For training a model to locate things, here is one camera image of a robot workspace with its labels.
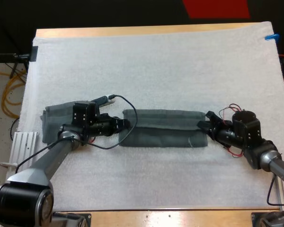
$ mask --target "black cable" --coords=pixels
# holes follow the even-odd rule
[[[23,82],[23,83],[25,83],[26,84],[26,81],[24,81],[21,77],[24,77],[23,75],[19,75],[16,71],[19,71],[20,73],[22,73],[20,70],[18,70],[18,69],[14,69],[13,67],[11,67],[10,65],[8,65],[7,63],[5,63],[8,67],[10,67],[11,69],[12,69],[12,74],[11,75],[13,75],[13,73],[16,73],[17,74],[17,76],[19,76],[19,79]]]
[[[27,159],[23,160],[16,168],[16,171],[15,173],[18,173],[18,170],[19,168],[24,164],[26,163],[28,160],[32,159],[33,157],[35,157],[36,155],[40,154],[42,151],[46,150],[46,149],[50,149],[50,148],[53,148],[54,146],[56,146],[58,143],[60,143],[61,141],[64,141],[64,140],[73,140],[74,138],[73,137],[65,137],[65,138],[62,138],[62,139],[59,139],[59,140],[56,140],[55,142],[47,145],[45,148],[42,148],[41,150],[39,150],[38,152],[34,153],[33,155],[29,156]]]
[[[120,95],[111,95],[109,96],[108,98],[109,99],[113,99],[115,97],[120,97],[122,98],[125,102],[127,102],[134,110],[134,113],[135,113],[135,116],[136,116],[136,122],[134,123],[133,127],[128,131],[128,133],[124,136],[124,138],[119,141],[118,143],[116,143],[115,145],[112,145],[108,148],[105,148],[105,147],[101,147],[97,144],[93,144],[93,143],[88,143],[88,142],[85,142],[85,141],[82,141],[82,140],[78,140],[78,139],[75,139],[74,137],[66,137],[66,138],[63,138],[63,139],[59,139],[59,140],[56,140],[55,142],[51,143],[50,145],[46,146],[45,148],[42,148],[41,150],[39,150],[38,152],[34,153],[33,155],[31,155],[30,157],[28,157],[27,159],[23,160],[16,168],[16,173],[18,172],[19,168],[24,164],[26,163],[28,160],[30,160],[31,158],[35,157],[36,155],[40,154],[42,151],[48,149],[48,148],[53,148],[55,145],[57,145],[59,142],[63,141],[63,140],[72,140],[72,141],[78,141],[80,143],[82,143],[83,145],[90,145],[90,146],[93,146],[93,147],[96,147],[96,148],[100,148],[100,149],[103,149],[103,150],[109,150],[109,149],[112,149],[118,145],[120,145],[127,137],[128,135],[133,131],[133,129],[137,126],[137,123],[138,123],[138,114],[137,114],[137,110],[136,108],[134,107],[133,104],[131,104],[126,98],[124,98],[123,96],[120,96]]]
[[[271,180],[270,186],[269,186],[269,190],[268,190],[268,194],[267,194],[267,204],[270,206],[284,206],[284,204],[280,204],[280,203],[270,203],[269,202],[269,197],[270,197],[270,193],[271,193],[271,189],[273,188],[274,182],[275,182],[275,178],[276,175],[274,174],[273,179]]]
[[[12,136],[12,131],[13,131],[13,127],[14,127],[15,123],[16,123],[18,120],[19,120],[19,118],[16,118],[16,119],[14,120],[14,122],[11,124],[10,130],[9,130],[9,135],[10,135],[11,141],[14,140],[14,139],[13,139],[13,136]]]
[[[7,64],[7,63],[4,63],[4,64],[6,64],[8,67],[10,67],[11,69],[13,69],[13,67],[11,67],[9,64]]]
[[[111,148],[115,148],[116,146],[120,145],[120,144],[129,136],[129,134],[134,130],[134,128],[137,126],[137,123],[138,123],[137,110],[136,110],[136,108],[134,107],[134,105],[131,104],[131,102],[128,101],[128,100],[127,100],[126,98],[124,98],[123,96],[120,96],[120,95],[111,95],[111,96],[108,97],[108,99],[113,99],[113,98],[115,98],[115,97],[122,98],[125,102],[127,102],[127,103],[133,108],[133,111],[134,111],[135,116],[136,116],[136,122],[134,123],[133,127],[128,131],[128,133],[123,137],[123,139],[120,140],[120,141],[119,141],[118,143],[116,143],[115,145],[112,145],[112,146],[110,146],[110,147],[108,147],[108,148],[101,147],[101,146],[99,146],[99,145],[97,145],[97,144],[93,144],[93,143],[86,143],[86,142],[84,142],[84,141],[82,141],[82,140],[78,140],[78,139],[73,139],[74,141],[78,141],[78,142],[80,142],[80,143],[82,143],[82,144],[87,144],[87,145],[90,145],[90,146],[93,146],[93,147],[96,147],[96,148],[100,148],[100,149],[103,149],[103,150],[109,150],[109,149],[111,149]]]

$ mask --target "silver metal tube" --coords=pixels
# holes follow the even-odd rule
[[[270,171],[276,174],[284,181],[284,161],[279,158],[274,158],[269,163]]]
[[[64,140],[56,144],[46,154],[39,158],[30,168],[42,169],[50,180],[68,153],[71,152],[73,142]]]

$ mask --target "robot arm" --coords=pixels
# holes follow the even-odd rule
[[[68,155],[91,137],[110,136],[129,128],[126,119],[100,114],[95,102],[75,103],[70,125],[63,125],[58,141],[30,168],[11,176],[0,186],[0,224],[5,227],[84,227],[83,216],[53,213],[50,179]]]
[[[214,112],[206,114],[209,121],[200,121],[198,127],[226,148],[242,149],[253,169],[263,169],[284,181],[284,161],[272,141],[261,137],[260,121],[251,111],[236,111],[231,121],[225,121]],[[284,211],[271,212],[259,218],[256,227],[284,227]]]

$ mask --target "gray fabric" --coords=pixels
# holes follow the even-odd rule
[[[123,147],[175,147],[199,148],[207,146],[207,137],[197,124],[205,114],[181,110],[137,110],[136,128],[121,143]],[[136,121],[134,110],[124,110],[124,118],[133,125]],[[128,130],[119,133],[119,141]]]
[[[60,105],[47,106],[43,110],[42,116],[42,133],[43,143],[52,143],[57,140],[57,133],[63,124],[71,124],[72,107],[75,102],[68,102]]]

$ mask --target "blue clip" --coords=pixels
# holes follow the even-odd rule
[[[280,39],[280,35],[279,34],[273,34],[273,35],[268,35],[265,37],[265,40],[270,40],[270,39],[274,39],[276,43],[278,43],[279,39]]]

